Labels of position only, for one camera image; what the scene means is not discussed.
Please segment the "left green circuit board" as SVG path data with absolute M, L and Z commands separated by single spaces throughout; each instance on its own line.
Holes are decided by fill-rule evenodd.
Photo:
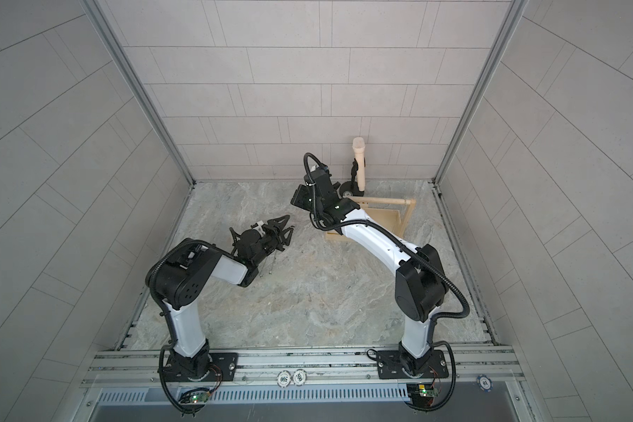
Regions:
M 210 388 L 197 388 L 181 394 L 179 402 L 183 405 L 204 405 L 215 391 Z

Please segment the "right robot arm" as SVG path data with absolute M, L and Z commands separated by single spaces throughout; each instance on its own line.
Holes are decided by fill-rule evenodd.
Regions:
M 407 376 L 447 377 L 445 358 L 434 346 L 434 331 L 448 286 L 441 279 L 436 249 L 405 242 L 349 198 L 341 198 L 325 167 L 306 167 L 304 183 L 291 203 L 309 211 L 314 225 L 355 241 L 394 276 L 394 297 L 405 316 L 399 365 Z

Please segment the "poker chip on rail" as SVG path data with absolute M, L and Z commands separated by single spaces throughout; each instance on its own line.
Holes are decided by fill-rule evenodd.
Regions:
M 292 383 L 292 374 L 286 370 L 279 372 L 277 384 L 280 388 L 287 388 Z
M 297 369 L 292 376 L 292 382 L 295 386 L 302 386 L 307 381 L 307 373 L 303 369 Z

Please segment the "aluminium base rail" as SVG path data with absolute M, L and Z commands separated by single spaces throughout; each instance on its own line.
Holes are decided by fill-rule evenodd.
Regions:
M 486 376 L 492 383 L 522 381 L 522 366 L 510 346 L 457 344 L 451 352 L 435 350 L 420 376 L 402 370 L 395 346 L 339 346 L 214 349 L 211 359 L 223 372 L 223 386 L 277 386 L 279 374 L 305 371 L 306 385 L 423 383 L 446 388 L 450 380 L 472 383 Z M 97 353 L 82 379 L 84 386 L 152 387 L 159 385 L 158 352 Z

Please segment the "right green circuit board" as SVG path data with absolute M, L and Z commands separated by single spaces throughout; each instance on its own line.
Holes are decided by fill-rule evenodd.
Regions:
M 409 383 L 406 385 L 406 390 L 410 399 L 409 404 L 421 408 L 431 407 L 441 393 L 441 390 L 433 384 Z

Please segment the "aluminium corner profile right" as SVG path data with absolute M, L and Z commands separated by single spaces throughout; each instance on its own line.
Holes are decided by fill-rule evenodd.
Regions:
M 439 186 L 447 175 L 448 168 L 450 167 L 459 145 L 469 128 L 469 124 L 478 110 L 481 100 L 485 96 L 487 87 L 490 84 L 497 67 L 499 66 L 503 54 L 506 51 L 507 44 L 513 36 L 515 28 L 522 18 L 526 5 L 527 1 L 525 0 L 514 0 L 511 2 L 511 5 L 506 12 L 502 25 L 499 28 L 499 32 L 497 33 L 485 64 L 479 74 L 477 83 L 475 84 L 473 92 L 469 97 L 469 101 L 464 109 L 462 117 L 458 121 L 458 125 L 455 129 L 451 142 L 448 144 L 446 155 L 441 161 L 439 170 L 434 178 L 434 184 L 436 186 Z

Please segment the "blue poker chip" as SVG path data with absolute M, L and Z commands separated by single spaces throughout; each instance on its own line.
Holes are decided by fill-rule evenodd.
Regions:
M 479 375 L 477 377 L 477 383 L 480 390 L 485 392 L 491 392 L 493 387 L 492 380 L 486 375 Z

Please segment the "left poker chip on rail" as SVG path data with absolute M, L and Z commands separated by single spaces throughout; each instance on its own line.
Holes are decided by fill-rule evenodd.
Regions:
M 279 372 L 277 384 L 280 388 L 287 388 L 292 383 L 292 374 L 286 370 Z

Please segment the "right poker chip on rail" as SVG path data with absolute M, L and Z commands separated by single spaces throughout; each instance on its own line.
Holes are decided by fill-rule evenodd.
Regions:
M 292 382 L 295 386 L 302 386 L 307 381 L 307 373 L 303 369 L 297 369 L 292 376 Z

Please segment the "wooden jewelry display stand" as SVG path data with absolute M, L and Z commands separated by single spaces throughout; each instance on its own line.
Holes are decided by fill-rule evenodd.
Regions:
M 359 203 L 372 219 L 397 237 L 404 237 L 417 203 L 415 199 L 360 196 L 352 196 L 351 200 Z

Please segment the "aluminium corner profile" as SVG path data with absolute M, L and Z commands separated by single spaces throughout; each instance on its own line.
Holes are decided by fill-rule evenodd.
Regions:
M 525 0 L 514 0 L 511 2 L 511 5 L 506 12 L 502 25 L 499 28 L 499 32 L 497 33 L 485 64 L 479 74 L 477 83 L 475 84 L 473 92 L 469 97 L 469 101 L 464 109 L 462 117 L 458 121 L 458 125 L 455 129 L 451 142 L 448 144 L 446 155 L 441 161 L 439 170 L 434 178 L 434 184 L 436 186 L 439 186 L 447 175 L 448 168 L 450 167 L 459 145 L 469 128 L 469 124 L 478 110 L 481 100 L 485 96 L 487 87 L 490 84 L 497 67 L 499 66 L 503 54 L 506 51 L 507 44 L 513 36 L 515 28 L 522 18 L 526 5 L 527 1 Z
M 193 188 L 196 182 L 193 179 L 191 172 L 189 172 L 185 160 L 179 153 L 175 142 L 168 132 L 167 127 L 158 114 L 158 110 L 156 110 L 153 101 L 149 97 L 148 92 L 139 80 L 134 67 L 130 63 L 128 55 L 125 53 L 123 47 L 121 47 L 117 36 L 112 30 L 106 16 L 103 14 L 103 11 L 100 8 L 100 4 L 98 3 L 98 1 L 93 0 L 81 0 L 80 3 L 87 17 L 91 21 L 92 26 L 96 30 L 98 36 L 103 41 L 110 56 L 113 58 L 116 66 L 119 69 L 119 72 L 121 73 L 125 82 L 128 84 L 128 87 L 132 91 L 133 95 L 135 96 L 135 99 L 138 102 L 140 108 L 146 115 L 149 123 L 155 130 L 159 139 L 163 142 L 169 153 L 174 158 L 177 166 L 179 167 L 189 186 Z

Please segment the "green circuit board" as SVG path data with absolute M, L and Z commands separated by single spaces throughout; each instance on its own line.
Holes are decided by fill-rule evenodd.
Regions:
M 215 391 L 210 388 L 197 388 L 181 394 L 179 402 L 183 405 L 204 405 Z
M 441 393 L 441 390 L 433 384 L 409 383 L 406 385 L 406 390 L 410 399 L 409 404 L 421 408 L 431 407 Z

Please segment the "aluminium corner profile left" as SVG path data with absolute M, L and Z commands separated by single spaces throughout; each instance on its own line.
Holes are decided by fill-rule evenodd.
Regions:
M 140 108 L 146 115 L 149 123 L 155 130 L 159 139 L 163 142 L 169 153 L 174 158 L 177 166 L 179 167 L 189 186 L 193 188 L 196 182 L 193 179 L 191 172 L 189 172 L 185 160 L 179 153 L 175 142 L 168 132 L 167 127 L 158 114 L 158 110 L 156 110 L 153 101 L 149 97 L 148 92 L 139 80 L 134 67 L 130 63 L 128 55 L 125 53 L 123 47 L 121 47 L 117 36 L 112 30 L 106 16 L 103 14 L 103 11 L 100 8 L 100 4 L 98 3 L 98 1 L 93 0 L 81 0 L 80 3 L 87 17 L 91 21 L 92 26 L 96 30 L 98 36 L 103 41 L 110 56 L 113 58 L 116 66 L 119 69 L 119 72 L 121 73 L 125 82 L 128 84 L 128 87 L 132 91 L 133 95 L 135 96 L 135 99 L 138 102 Z

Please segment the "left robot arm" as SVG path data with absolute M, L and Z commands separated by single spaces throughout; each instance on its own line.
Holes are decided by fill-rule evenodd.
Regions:
M 162 381 L 200 381 L 222 377 L 212 361 L 200 324 L 196 301 L 210 278 L 246 288 L 258 276 L 262 261 L 290 245 L 290 216 L 258 222 L 239 234 L 232 230 L 233 250 L 187 237 L 156 263 L 145 278 L 151 297 L 161 309 L 170 335 L 168 360 L 159 360 Z

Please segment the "ventilation grille strip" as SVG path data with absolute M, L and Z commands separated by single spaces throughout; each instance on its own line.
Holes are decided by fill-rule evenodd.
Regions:
M 228 386 L 214 393 L 207 404 L 316 404 L 408 402 L 407 388 L 399 384 L 325 384 L 302 387 Z M 160 388 L 111 388 L 100 392 L 101 405 L 168 404 Z

